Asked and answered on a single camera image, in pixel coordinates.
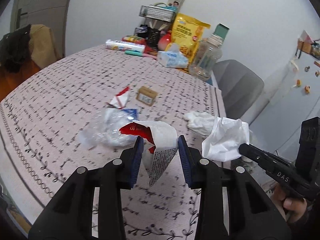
plastic bag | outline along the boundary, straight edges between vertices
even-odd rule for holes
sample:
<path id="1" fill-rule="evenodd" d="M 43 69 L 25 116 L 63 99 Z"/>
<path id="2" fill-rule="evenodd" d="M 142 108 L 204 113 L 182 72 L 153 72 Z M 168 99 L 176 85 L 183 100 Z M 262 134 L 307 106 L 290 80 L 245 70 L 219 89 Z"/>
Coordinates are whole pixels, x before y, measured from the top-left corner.
<path id="1" fill-rule="evenodd" d="M 89 127 L 78 134 L 78 140 L 87 149 L 102 143 L 108 146 L 126 146 L 136 141 L 137 136 L 124 135 L 119 129 L 137 121 L 136 109 L 104 108 L 97 112 Z"/>
<path id="2" fill-rule="evenodd" d="M 186 68 L 188 67 L 188 59 L 179 51 L 177 44 L 172 44 L 168 51 L 158 51 L 157 61 L 169 68 Z"/>

clear plastic jar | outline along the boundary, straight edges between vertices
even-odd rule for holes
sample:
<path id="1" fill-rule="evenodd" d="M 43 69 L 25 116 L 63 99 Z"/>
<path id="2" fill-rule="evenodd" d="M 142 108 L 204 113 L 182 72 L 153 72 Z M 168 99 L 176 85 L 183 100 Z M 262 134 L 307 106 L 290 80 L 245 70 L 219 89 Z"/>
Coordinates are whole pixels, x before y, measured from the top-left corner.
<path id="1" fill-rule="evenodd" d="M 192 64 L 189 66 L 189 73 L 203 81 L 211 77 L 214 64 L 222 57 L 222 39 L 219 36 L 211 35 L 207 41 L 202 41 Z"/>

dining table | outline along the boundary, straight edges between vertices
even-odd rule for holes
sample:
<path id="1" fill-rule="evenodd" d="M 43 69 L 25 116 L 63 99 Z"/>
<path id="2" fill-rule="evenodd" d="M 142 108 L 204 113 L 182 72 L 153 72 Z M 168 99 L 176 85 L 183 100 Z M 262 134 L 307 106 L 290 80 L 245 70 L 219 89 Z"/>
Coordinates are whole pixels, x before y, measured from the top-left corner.
<path id="1" fill-rule="evenodd" d="M 79 166 L 89 170 L 103 167 L 132 147 L 99 144 L 88 149 L 78 137 L 95 114 L 128 86 L 125 107 L 137 109 L 140 121 L 166 122 L 178 136 L 184 135 L 189 147 L 200 152 L 206 137 L 189 130 L 183 115 L 199 111 L 226 116 L 221 91 L 214 80 L 211 85 L 166 68 L 152 58 L 107 50 L 103 45 L 42 69 L 0 103 L 0 196 L 25 236 Z M 136 99 L 142 86 L 158 93 L 152 106 Z M 127 239 L 193 240 L 201 189 L 191 190 L 185 183 L 179 152 L 152 187 L 148 182 L 141 163 L 133 189 L 121 190 Z M 99 232 L 98 212 L 95 201 L 93 236 Z"/>

yellow snack bag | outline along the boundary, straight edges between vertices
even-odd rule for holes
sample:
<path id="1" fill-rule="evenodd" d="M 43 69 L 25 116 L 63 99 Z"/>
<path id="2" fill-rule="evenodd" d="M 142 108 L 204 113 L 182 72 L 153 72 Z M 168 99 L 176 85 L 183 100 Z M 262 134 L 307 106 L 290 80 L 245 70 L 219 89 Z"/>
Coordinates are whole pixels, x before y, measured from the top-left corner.
<path id="1" fill-rule="evenodd" d="M 204 28 L 210 29 L 211 25 L 198 21 L 195 18 L 179 13 L 174 20 L 171 43 L 167 46 L 168 50 L 172 43 L 176 43 L 180 47 L 180 51 L 189 60 L 189 64 L 193 61 L 199 47 Z"/>

human hand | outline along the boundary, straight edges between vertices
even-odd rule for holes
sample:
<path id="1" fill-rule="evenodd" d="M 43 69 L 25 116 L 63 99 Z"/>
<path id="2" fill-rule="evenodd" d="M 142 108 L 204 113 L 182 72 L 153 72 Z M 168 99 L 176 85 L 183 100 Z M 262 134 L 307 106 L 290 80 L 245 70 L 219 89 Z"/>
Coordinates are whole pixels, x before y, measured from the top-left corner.
<path id="1" fill-rule="evenodd" d="M 307 209 L 307 201 L 305 199 L 287 198 L 285 192 L 279 184 L 276 185 L 275 191 L 271 196 L 272 202 L 275 204 L 283 218 L 287 223 L 294 223 L 298 221 Z M 284 208 L 292 211 L 292 215 L 286 219 Z"/>

